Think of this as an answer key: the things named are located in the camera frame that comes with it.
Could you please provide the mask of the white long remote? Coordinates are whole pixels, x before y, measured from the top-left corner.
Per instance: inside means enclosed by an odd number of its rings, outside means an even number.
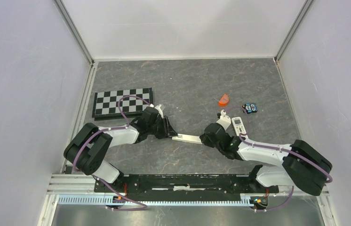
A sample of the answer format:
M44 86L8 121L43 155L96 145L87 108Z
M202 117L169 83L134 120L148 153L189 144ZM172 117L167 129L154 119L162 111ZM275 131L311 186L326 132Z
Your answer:
M192 136L186 134L178 134L177 136L172 137L172 140L193 144L202 144L202 141L199 136Z

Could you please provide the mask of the beige remote control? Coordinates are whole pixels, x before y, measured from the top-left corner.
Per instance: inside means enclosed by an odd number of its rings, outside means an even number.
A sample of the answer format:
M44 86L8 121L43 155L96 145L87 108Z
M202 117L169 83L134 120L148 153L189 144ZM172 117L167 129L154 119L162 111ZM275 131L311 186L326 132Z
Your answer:
M237 136L241 135L243 138L248 138L246 128L241 117L231 118L232 126Z

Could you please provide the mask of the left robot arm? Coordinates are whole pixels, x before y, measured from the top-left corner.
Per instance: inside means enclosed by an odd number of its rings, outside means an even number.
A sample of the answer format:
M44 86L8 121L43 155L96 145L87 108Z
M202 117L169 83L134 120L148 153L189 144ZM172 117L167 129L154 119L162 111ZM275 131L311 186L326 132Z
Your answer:
M141 116L122 127L98 127L93 123L85 124L64 150L64 158L75 169L85 175L92 175L104 180L113 192L120 191L124 179L112 164L105 161L109 148L120 145L137 144L149 135L157 139L173 138L178 135L163 114L160 105L146 107Z

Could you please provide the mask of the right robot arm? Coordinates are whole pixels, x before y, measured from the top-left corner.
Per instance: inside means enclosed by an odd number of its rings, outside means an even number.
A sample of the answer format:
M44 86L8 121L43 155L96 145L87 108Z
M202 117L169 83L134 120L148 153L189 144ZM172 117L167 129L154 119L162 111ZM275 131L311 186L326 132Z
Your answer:
M209 124L199 138L228 159L258 162L247 180L253 192L271 186L295 186L318 196L324 185L333 181L330 161L303 140L286 145L256 142L242 134L229 135L219 123Z

